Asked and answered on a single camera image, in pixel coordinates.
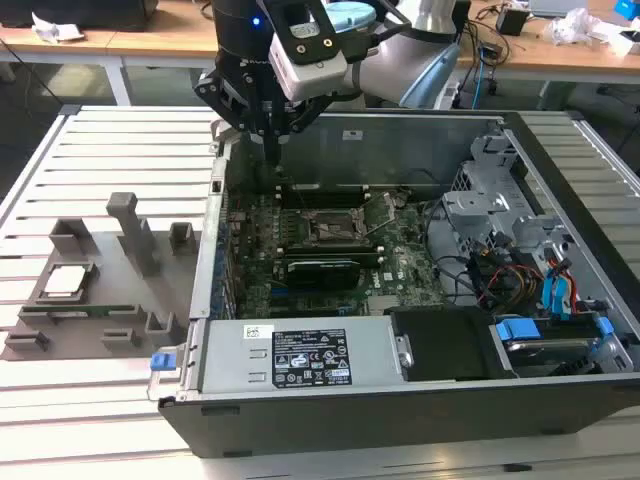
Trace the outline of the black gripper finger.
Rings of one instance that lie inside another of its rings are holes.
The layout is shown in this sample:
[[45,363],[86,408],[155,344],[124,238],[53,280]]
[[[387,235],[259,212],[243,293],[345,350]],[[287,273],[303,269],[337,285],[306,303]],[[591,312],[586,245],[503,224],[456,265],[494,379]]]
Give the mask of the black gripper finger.
[[329,97],[314,97],[300,103],[284,100],[273,103],[274,163],[280,162],[282,150],[280,140],[288,135],[302,132],[329,105]]
[[234,129],[260,144],[267,162],[274,162],[274,134],[254,74],[240,73],[233,84],[211,71],[197,83],[195,93]]

